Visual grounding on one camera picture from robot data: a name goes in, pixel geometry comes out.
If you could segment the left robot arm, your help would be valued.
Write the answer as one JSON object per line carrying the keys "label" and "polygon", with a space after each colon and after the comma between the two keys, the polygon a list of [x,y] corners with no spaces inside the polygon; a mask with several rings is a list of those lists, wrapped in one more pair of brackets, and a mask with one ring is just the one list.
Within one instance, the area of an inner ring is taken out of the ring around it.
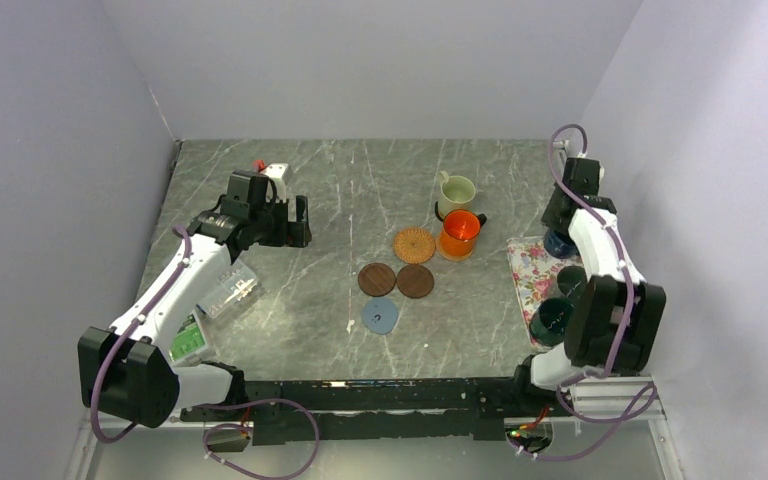
{"label": "left robot arm", "polygon": [[232,420],[247,406],[244,373],[221,363],[176,367],[170,352],[187,316],[252,246],[305,248],[312,239],[305,196],[291,197],[286,163],[231,173],[225,193],[188,225],[180,244],[133,306],[77,344],[82,402],[100,414],[156,428],[177,410],[206,406]]}

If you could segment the orange glossy mug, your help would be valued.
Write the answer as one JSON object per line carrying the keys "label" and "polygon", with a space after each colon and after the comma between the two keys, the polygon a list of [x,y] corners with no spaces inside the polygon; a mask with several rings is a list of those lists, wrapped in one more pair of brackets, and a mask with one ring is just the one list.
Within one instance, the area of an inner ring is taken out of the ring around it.
{"label": "orange glossy mug", "polygon": [[440,246],[452,255],[464,255],[474,251],[482,228],[487,222],[485,214],[476,214],[467,210],[455,210],[442,222],[442,230],[436,240]]}

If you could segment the dark wooden coaster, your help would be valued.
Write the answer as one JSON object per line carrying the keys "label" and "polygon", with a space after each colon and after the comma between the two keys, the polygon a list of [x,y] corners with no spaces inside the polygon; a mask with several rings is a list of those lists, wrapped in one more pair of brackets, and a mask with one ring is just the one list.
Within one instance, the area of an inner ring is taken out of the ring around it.
{"label": "dark wooden coaster", "polygon": [[357,281],[364,294],[381,297],[389,294],[395,287],[396,273],[384,263],[369,263],[359,271]]}
{"label": "dark wooden coaster", "polygon": [[432,272],[421,264],[409,264],[396,276],[396,287],[406,297],[419,299],[429,295],[434,288]]}

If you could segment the navy blue mug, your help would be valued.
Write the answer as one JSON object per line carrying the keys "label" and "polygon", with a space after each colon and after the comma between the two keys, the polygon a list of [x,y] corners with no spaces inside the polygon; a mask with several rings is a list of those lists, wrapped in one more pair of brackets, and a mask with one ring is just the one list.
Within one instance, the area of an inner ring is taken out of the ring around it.
{"label": "navy blue mug", "polygon": [[578,256],[579,252],[574,241],[555,230],[547,230],[543,237],[545,251],[554,258],[565,260]]}

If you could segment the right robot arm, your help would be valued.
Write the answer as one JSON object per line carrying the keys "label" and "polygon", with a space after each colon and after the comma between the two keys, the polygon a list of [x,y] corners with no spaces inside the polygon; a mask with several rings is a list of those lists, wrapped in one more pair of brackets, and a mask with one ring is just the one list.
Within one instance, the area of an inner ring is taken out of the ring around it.
{"label": "right robot arm", "polygon": [[575,301],[563,341],[534,356],[530,377],[511,388],[517,411],[534,415],[550,391],[587,376],[636,374],[650,358],[666,305],[665,290],[648,282],[620,236],[613,202],[599,194],[603,169],[596,160],[573,157],[541,218],[552,233],[572,243],[587,283]]}

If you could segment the blue round coaster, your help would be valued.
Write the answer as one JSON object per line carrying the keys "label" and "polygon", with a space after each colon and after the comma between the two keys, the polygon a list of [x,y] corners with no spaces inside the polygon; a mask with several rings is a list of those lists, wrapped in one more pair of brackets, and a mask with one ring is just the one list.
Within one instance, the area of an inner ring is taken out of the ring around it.
{"label": "blue round coaster", "polygon": [[396,326],[399,310],[395,303],[385,297],[371,298],[361,310],[362,324],[374,334],[389,334]]}

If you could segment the dark teal mug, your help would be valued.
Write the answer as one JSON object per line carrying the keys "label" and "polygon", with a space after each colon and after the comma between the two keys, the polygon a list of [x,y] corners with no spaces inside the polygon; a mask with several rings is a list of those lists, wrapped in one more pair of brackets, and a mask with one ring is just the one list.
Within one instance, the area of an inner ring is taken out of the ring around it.
{"label": "dark teal mug", "polygon": [[540,303],[531,317],[529,331],[541,346],[553,347],[564,340],[574,312],[574,305],[564,297],[548,298]]}

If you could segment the dark green mug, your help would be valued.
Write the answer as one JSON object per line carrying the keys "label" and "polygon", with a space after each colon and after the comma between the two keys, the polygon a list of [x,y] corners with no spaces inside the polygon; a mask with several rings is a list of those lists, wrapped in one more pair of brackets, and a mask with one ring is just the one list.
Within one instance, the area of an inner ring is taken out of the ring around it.
{"label": "dark green mug", "polygon": [[563,267],[556,276],[555,295],[575,304],[581,298],[588,284],[588,277],[583,267],[569,265]]}

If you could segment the cream green mug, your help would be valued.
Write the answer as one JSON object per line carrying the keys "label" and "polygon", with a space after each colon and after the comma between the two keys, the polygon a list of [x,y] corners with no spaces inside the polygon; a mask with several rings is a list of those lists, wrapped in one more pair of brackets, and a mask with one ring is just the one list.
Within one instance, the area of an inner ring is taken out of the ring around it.
{"label": "cream green mug", "polygon": [[439,174],[440,192],[436,202],[436,215],[439,220],[455,210],[472,210],[472,202],[476,196],[476,186],[467,177],[450,175],[446,171]]}

